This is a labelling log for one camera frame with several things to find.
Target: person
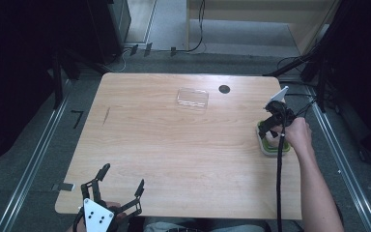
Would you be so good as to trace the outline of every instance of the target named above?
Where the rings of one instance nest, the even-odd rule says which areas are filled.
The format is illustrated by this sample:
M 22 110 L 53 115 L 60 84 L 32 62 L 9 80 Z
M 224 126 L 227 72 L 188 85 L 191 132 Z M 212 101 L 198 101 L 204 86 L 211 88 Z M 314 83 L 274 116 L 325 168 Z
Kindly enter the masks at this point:
M 282 128 L 277 126 L 272 130 L 281 133 Z M 299 117 L 286 127 L 285 138 L 295 149 L 300 163 L 300 201 L 304 231 L 344 231 L 336 204 L 316 161 L 312 131 L 305 119 Z M 144 231 L 265 232 L 270 231 L 270 228 L 263 220 L 146 217 Z
M 280 126 L 272 129 L 281 132 Z M 303 230 L 344 231 L 336 204 L 319 169 L 312 147 L 312 131 L 304 118 L 297 118 L 285 129 L 285 138 L 300 162 L 300 204 Z

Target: gray pants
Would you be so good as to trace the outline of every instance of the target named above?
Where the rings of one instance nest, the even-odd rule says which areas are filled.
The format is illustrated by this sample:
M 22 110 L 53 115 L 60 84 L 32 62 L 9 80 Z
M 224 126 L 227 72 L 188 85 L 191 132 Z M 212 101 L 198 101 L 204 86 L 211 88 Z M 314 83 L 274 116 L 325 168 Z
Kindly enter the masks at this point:
M 144 232 L 267 232 L 263 220 L 146 217 Z

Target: hand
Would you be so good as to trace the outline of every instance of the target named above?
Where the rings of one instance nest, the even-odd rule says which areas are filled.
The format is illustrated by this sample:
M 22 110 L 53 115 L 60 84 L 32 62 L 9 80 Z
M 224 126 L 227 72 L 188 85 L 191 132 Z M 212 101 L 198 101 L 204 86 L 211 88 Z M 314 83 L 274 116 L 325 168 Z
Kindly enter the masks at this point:
M 120 203 L 117 202 L 110 202 L 106 201 L 107 208 L 109 207 L 117 207 L 120 208 L 122 207 Z M 112 221 L 112 224 L 109 225 L 109 228 L 115 228 L 115 230 L 118 227 L 118 224 L 126 217 L 126 213 L 120 213 L 119 215 L 116 216 L 116 219 Z M 73 231 L 73 225 L 68 229 L 67 232 L 72 232 Z M 86 232 L 86 226 L 84 225 L 84 218 L 80 220 L 80 222 L 77 224 L 77 231 L 78 232 Z
M 282 127 L 277 126 L 271 129 L 275 132 L 282 132 Z M 294 122 L 285 128 L 285 139 L 298 152 L 302 149 L 312 148 L 312 130 L 304 118 L 296 118 Z

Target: black cable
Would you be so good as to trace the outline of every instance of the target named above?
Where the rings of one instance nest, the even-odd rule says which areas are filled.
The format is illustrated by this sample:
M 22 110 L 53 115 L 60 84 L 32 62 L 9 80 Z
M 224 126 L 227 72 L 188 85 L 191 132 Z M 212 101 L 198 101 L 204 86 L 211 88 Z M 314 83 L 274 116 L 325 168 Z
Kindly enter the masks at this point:
M 285 126 L 287 124 L 286 109 L 281 104 L 283 109 L 282 114 L 282 131 L 279 137 L 277 167 L 276 167 L 276 222 L 278 225 L 278 232 L 282 232 L 282 213 L 281 213 L 281 173 L 282 173 L 282 150 L 285 142 Z
M 300 60 L 300 61 L 302 62 L 302 64 L 303 64 L 303 63 L 306 63 L 306 61 L 303 61 L 302 58 L 303 58 L 303 56 L 291 56 L 291 57 L 285 57 L 285 58 L 283 58 L 283 59 L 281 59 L 281 60 L 278 61 L 278 63 L 276 64 L 276 69 L 279 70 L 279 65 L 280 65 L 283 61 L 288 60 L 288 59 L 293 59 L 292 62 L 294 62 L 294 61 L 296 61 L 296 60 Z M 294 69 L 296 69 L 298 72 L 302 73 L 302 71 L 301 71 L 300 69 L 298 69 L 298 66 L 294 67 Z
M 278 79 L 278 81 L 279 81 L 280 84 L 285 83 L 285 84 L 305 85 L 305 86 L 309 86 L 309 87 L 312 87 L 312 88 L 316 88 L 316 87 L 317 87 L 316 85 L 308 84 L 308 83 L 305 83 L 305 82 L 303 82 L 303 81 L 295 81 L 295 80 L 280 80 L 280 79 Z
M 315 95 L 308 95 L 308 94 L 286 94 L 285 96 L 304 96 L 304 97 L 309 97 L 312 99 L 316 99 Z
M 312 49 L 310 49 L 310 51 L 308 51 L 305 55 L 301 55 L 301 56 L 298 56 L 298 57 L 287 57 L 287 58 L 283 58 L 281 61 L 286 60 L 286 59 L 289 59 L 289 58 L 296 58 L 296 59 L 294 59 L 290 64 L 282 67 L 281 69 L 277 69 L 274 72 L 263 74 L 263 76 L 274 76 L 274 77 L 278 77 L 278 76 L 280 76 L 280 75 L 282 75 L 282 74 L 290 71 L 293 68 L 297 69 L 297 66 L 302 65 L 303 63 L 307 63 L 307 64 L 316 63 L 314 61 L 309 62 L 309 60 L 313 60 L 314 59 L 314 56 L 316 54 L 315 50 L 317 50 L 320 46 L 321 46 L 321 43 L 320 42 L 316 42 L 315 45 L 312 47 Z
M 123 54 L 125 54 L 126 52 L 128 52 L 130 50 L 132 50 L 132 47 L 126 47 L 125 46 L 125 48 L 123 48 L 122 54 L 121 55 L 115 54 L 113 60 L 111 60 L 109 63 L 105 64 L 105 66 L 113 64 L 117 60 L 118 57 L 123 56 Z
M 81 221 L 84 216 L 84 208 L 81 207 L 73 222 L 73 232 L 77 232 L 77 224 Z
M 200 10 L 198 12 L 198 22 L 199 22 L 199 27 L 200 27 L 200 41 L 198 43 L 197 46 L 195 46 L 193 49 L 189 49 L 189 50 L 176 50 L 176 52 L 185 52 L 185 53 L 189 53 L 191 51 L 194 51 L 196 50 L 198 47 L 200 47 L 201 43 L 203 42 L 203 20 L 204 20 L 204 13 L 205 13 L 205 10 L 206 10 L 206 1 L 205 0 L 202 0 L 201 1 L 201 5 L 200 5 Z M 154 49 L 150 49 L 150 51 L 160 51 L 160 52 L 172 52 L 172 50 L 154 50 Z
M 314 99 L 313 101 L 311 101 L 310 103 L 308 103 L 305 107 L 303 107 L 302 109 L 300 109 L 299 111 L 298 111 L 298 113 L 295 115 L 295 116 L 300 116 L 302 113 L 304 114 L 303 115 L 303 118 L 305 118 L 306 117 L 306 113 L 307 113 L 307 111 L 309 110 L 309 108 L 312 106 L 312 104 L 314 104 L 316 102 L 316 100 Z

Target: gray floor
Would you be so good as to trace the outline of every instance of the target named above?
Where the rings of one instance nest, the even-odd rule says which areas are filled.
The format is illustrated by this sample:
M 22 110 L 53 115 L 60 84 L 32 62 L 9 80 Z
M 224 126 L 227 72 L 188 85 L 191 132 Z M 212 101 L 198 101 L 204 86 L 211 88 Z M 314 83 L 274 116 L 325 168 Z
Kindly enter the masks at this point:
M 126 37 L 127 43 L 144 44 L 147 41 L 156 2 L 157 0 L 128 0 L 131 24 Z
M 190 21 L 189 48 L 200 41 L 196 19 Z M 285 56 L 299 55 L 285 23 L 203 20 L 203 44 L 196 53 Z M 156 12 L 146 44 L 152 49 L 186 49 L 186 1 L 157 0 Z
M 181 26 L 173 26 L 171 30 L 161 33 L 163 29 L 161 29 L 162 25 L 158 23 L 158 17 L 164 15 L 163 18 L 167 18 L 169 16 L 166 10 L 162 11 L 164 14 L 158 12 L 158 10 L 163 9 L 162 3 L 171 4 L 171 1 L 158 0 L 157 12 L 148 42 L 153 43 L 153 49 L 169 49 L 171 46 L 182 47 L 184 31 Z M 233 45 L 236 40 L 230 38 L 227 42 L 227 35 L 224 35 L 222 31 L 218 32 L 218 35 L 221 35 L 221 38 L 219 38 L 221 42 L 217 43 L 221 45 L 210 47 L 210 43 L 206 42 L 207 49 L 205 54 L 190 55 L 178 53 L 175 56 L 170 56 L 169 52 L 152 51 L 150 55 L 144 56 L 144 51 L 139 50 L 132 56 L 127 53 L 125 60 L 116 61 L 108 67 L 114 71 L 123 71 L 126 73 L 224 73 L 244 75 L 270 73 L 277 68 L 279 61 L 283 58 L 298 56 L 295 45 L 292 39 L 290 39 L 289 31 L 286 31 L 286 28 L 283 29 L 284 25 L 279 26 L 281 25 L 277 25 L 279 29 L 274 28 L 275 31 L 272 32 L 270 30 L 268 34 L 283 34 L 277 37 L 281 41 L 275 39 L 275 42 L 272 42 L 272 44 L 283 45 L 273 46 L 269 43 L 247 44 L 243 40 L 239 40 L 238 42 L 240 43 Z M 168 23 L 164 23 L 162 27 L 170 28 L 171 26 Z M 209 33 L 210 30 L 207 28 L 207 38 L 212 37 L 215 39 L 215 31 Z M 264 39 L 266 34 L 261 33 L 259 38 L 252 41 L 266 41 L 267 39 Z M 249 50 L 248 52 L 241 54 L 235 48 L 241 44 L 249 45 L 252 49 L 247 49 Z M 226 51 L 217 49 L 216 47 L 226 49 Z M 289 61 L 289 59 L 285 60 L 279 65 L 281 66 Z M 64 180 L 73 151 L 101 80 L 101 76 L 96 72 L 86 69 L 83 66 L 81 70 L 83 75 L 80 76 L 79 80 L 72 82 L 64 113 L 44 152 L 42 161 L 37 166 L 37 173 L 29 191 L 24 196 L 24 199 L 20 199 L 19 201 L 21 203 L 19 212 L 14 213 L 13 224 L 10 224 L 8 227 L 12 228 L 12 231 L 65 231 L 72 223 L 74 215 L 60 215 L 54 211 L 54 203 L 58 192 L 51 190 L 51 187 L 53 184 L 62 183 Z M 284 78 L 298 79 L 298 74 L 299 71 L 297 70 L 292 70 L 284 74 L 280 79 L 281 86 L 285 85 L 283 83 Z M 304 86 L 297 84 L 289 85 L 291 87 L 291 94 L 305 93 Z M 286 98 L 286 102 L 294 111 L 298 111 L 309 102 L 309 99 L 304 96 L 290 96 Z M 43 130 L 53 112 L 53 104 L 54 99 L 52 96 L 24 129 L 13 148 L 0 158 L 0 220 L 5 214 L 7 205 L 10 203 L 11 197 L 22 178 L 24 170 L 28 166 L 29 160 L 34 154 Z M 72 113 L 72 110 L 84 112 L 76 129 L 73 127 L 78 115 Z M 357 182 L 366 195 L 369 205 L 371 205 L 371 164 L 360 161 L 356 143 L 351 138 L 347 126 L 340 115 L 336 114 L 330 108 L 328 108 L 326 115 L 329 118 L 331 126 L 334 128 L 339 143 L 343 147 L 347 161 L 355 172 Z M 367 231 L 364 221 L 360 217 L 356 201 L 350 194 L 351 190 L 344 181 L 343 173 L 339 172 L 334 153 L 329 148 L 316 114 L 312 110 L 309 110 L 306 118 L 313 130 L 313 141 L 318 163 L 342 211 L 346 231 Z M 275 221 L 270 220 L 269 223 L 272 231 L 276 231 Z M 291 221 L 284 221 L 284 229 L 284 231 L 298 231 Z

